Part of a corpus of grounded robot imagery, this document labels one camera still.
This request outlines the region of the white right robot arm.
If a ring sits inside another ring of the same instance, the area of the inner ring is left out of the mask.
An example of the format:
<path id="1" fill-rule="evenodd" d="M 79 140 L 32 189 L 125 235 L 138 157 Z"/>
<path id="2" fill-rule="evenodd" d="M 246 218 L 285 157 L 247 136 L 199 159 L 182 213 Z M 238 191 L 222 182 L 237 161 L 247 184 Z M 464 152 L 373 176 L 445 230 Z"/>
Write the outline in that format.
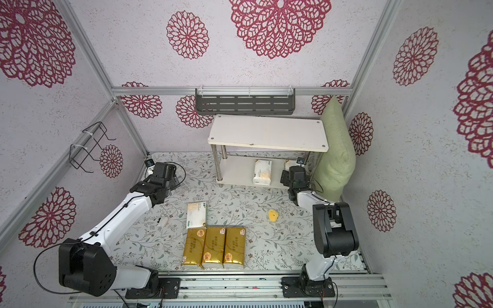
<path id="1" fill-rule="evenodd" d="M 290 200 L 312 215 L 317 253 L 302 267 L 300 284 L 318 286 L 328 280 L 327 274 L 339 257 L 348 256 L 359 248 L 350 206 L 345 202 L 328 201 L 310 189 L 302 166 L 284 170 L 280 182 L 288 188 Z"/>

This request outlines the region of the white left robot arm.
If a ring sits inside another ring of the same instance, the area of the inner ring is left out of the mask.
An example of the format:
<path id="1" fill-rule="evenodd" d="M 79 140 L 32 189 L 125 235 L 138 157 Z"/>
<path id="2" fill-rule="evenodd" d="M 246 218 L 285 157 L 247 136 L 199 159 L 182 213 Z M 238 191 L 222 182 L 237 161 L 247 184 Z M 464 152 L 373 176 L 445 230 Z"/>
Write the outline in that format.
<path id="1" fill-rule="evenodd" d="M 61 286 L 101 296 L 110 290 L 128 290 L 139 296 L 159 293 L 159 274 L 143 266 L 117 266 L 110 258 L 127 230 L 181 185 L 179 164 L 158 162 L 144 180 L 130 188 L 123 201 L 100 223 L 78 239 L 67 239 L 59 247 Z"/>

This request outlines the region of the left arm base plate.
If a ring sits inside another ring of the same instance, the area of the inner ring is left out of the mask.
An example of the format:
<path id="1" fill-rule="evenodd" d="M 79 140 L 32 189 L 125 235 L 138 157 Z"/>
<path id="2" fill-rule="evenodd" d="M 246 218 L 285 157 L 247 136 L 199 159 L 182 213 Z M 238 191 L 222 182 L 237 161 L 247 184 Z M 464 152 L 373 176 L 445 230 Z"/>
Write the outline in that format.
<path id="1" fill-rule="evenodd" d="M 180 288 L 180 278 L 159 278 L 157 281 L 149 282 L 143 289 L 127 290 L 125 298 L 129 300 L 178 299 Z"/>

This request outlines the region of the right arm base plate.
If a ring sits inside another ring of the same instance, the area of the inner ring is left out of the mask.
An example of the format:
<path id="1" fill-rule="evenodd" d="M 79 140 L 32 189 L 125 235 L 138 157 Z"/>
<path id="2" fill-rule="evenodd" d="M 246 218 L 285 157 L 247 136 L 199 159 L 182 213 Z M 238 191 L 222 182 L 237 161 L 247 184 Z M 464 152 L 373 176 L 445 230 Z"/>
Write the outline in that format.
<path id="1" fill-rule="evenodd" d="M 311 281 L 302 277 L 282 277 L 281 289 L 285 298 L 332 298 L 336 296 L 331 279 Z"/>

